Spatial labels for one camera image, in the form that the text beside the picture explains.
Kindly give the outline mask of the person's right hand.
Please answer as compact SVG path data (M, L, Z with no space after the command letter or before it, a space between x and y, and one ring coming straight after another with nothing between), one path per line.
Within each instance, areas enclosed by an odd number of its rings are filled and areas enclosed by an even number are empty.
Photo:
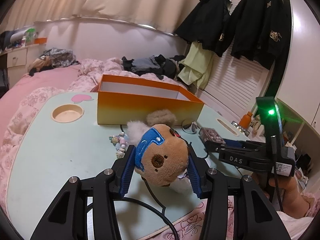
M284 190L283 200L281 201L283 212L296 219L306 217L315 202L315 198L311 195L300 194L294 177L279 176L277 181L278 187Z

